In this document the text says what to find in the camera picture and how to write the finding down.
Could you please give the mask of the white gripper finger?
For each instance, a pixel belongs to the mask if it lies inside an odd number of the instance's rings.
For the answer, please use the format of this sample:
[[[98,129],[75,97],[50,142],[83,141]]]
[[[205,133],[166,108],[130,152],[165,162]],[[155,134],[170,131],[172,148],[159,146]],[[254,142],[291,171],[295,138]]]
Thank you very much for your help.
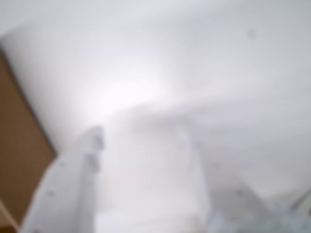
[[[200,220],[207,233],[254,233],[249,227],[269,211],[241,179],[229,160],[190,127],[177,129],[199,201]]]
[[[104,131],[80,135],[48,166],[20,227],[21,233],[93,233],[95,176],[100,171]]]

